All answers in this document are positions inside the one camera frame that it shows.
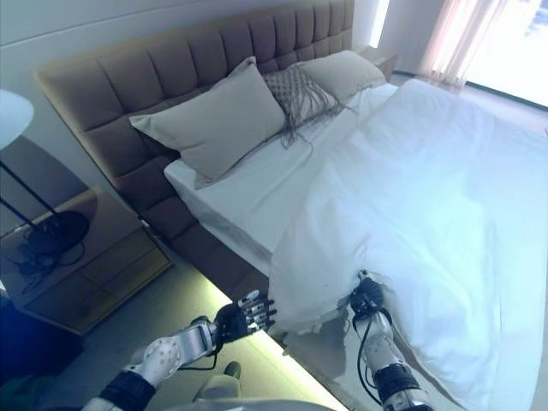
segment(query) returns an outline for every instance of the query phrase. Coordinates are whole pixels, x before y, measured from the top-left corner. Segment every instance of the lamp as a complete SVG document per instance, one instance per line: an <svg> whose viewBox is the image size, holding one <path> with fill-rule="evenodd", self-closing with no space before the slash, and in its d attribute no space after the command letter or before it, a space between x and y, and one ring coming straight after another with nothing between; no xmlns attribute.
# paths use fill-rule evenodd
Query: lamp
<svg viewBox="0 0 548 411"><path fill-rule="evenodd" d="M25 131L33 119L33 114L33 105L26 98L0 89L0 151ZM84 239L89 230L89 222L83 214L77 211L55 211L2 160L0 160L0 168L6 170L51 213L49 217L35 224L17 211L7 200L0 197L0 204L30 226L27 244L33 253L41 255L63 253Z"/></svg>

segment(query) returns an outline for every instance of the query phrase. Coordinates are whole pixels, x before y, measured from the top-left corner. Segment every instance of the nightstand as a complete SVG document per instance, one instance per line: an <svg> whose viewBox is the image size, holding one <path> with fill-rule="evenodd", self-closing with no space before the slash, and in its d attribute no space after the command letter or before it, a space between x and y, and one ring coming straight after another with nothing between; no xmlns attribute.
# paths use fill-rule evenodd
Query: nightstand
<svg viewBox="0 0 548 411"><path fill-rule="evenodd" d="M373 63L383 72L386 81L390 81L394 66L396 65L397 55L383 55L378 49L369 45L358 47L355 49L355 52Z"/></svg>
<svg viewBox="0 0 548 411"><path fill-rule="evenodd" d="M24 259L18 246L27 229L20 229L2 239L1 278L19 310L83 335L171 263L137 216L101 188L87 190L57 210L80 211L89 219L82 244L63 255L63 265L30 283L6 258Z"/></svg>

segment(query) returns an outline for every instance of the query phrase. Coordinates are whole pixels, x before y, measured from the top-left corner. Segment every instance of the nightstand drawer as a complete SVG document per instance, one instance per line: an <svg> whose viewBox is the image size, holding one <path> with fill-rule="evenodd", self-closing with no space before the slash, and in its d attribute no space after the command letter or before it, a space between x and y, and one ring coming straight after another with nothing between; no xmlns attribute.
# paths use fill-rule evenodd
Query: nightstand drawer
<svg viewBox="0 0 548 411"><path fill-rule="evenodd" d="M48 290L36 300L29 302L25 309L57 321L97 290L97 285L83 277L67 277L54 289Z"/></svg>
<svg viewBox="0 0 548 411"><path fill-rule="evenodd" d="M118 299L98 289L72 310L68 310L59 323L83 334L105 317L118 304Z"/></svg>
<svg viewBox="0 0 548 411"><path fill-rule="evenodd" d="M164 253L159 248L155 248L113 278L104 286L104 289L115 297L122 298L133 293L141 284L155 277L170 264Z"/></svg>
<svg viewBox="0 0 548 411"><path fill-rule="evenodd" d="M103 286L155 247L156 244L149 235L143 229L138 229L79 269L77 273L98 286Z"/></svg>

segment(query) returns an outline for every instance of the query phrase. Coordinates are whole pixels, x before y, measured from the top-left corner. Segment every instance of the lamp shade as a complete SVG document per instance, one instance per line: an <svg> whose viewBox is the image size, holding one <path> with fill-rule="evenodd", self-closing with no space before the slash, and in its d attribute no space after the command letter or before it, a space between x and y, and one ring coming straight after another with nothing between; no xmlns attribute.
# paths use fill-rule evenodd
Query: lamp shade
<svg viewBox="0 0 548 411"><path fill-rule="evenodd" d="M19 94L0 89L0 150L25 131L33 114L30 101Z"/></svg>

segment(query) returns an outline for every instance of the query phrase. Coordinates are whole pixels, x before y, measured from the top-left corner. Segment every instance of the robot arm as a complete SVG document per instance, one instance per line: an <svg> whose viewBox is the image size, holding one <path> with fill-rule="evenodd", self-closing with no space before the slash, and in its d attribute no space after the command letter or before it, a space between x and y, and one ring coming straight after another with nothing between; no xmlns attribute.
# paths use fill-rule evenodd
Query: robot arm
<svg viewBox="0 0 548 411"><path fill-rule="evenodd" d="M420 389L411 368L394 344L392 319L383 308L383 302L381 286L369 277L364 278L350 296L350 306L355 313L354 329L361 339L358 353L360 381L372 396L360 369L363 360L371 369L379 405L384 411L433 411L428 395Z"/></svg>
<svg viewBox="0 0 548 411"><path fill-rule="evenodd" d="M84 411L145 409L159 385L177 370L204 356L217 354L225 343L274 324L273 302L254 291L221 308L212 322L199 317L173 336L157 339L146 348L138 363L126 366Z"/></svg>

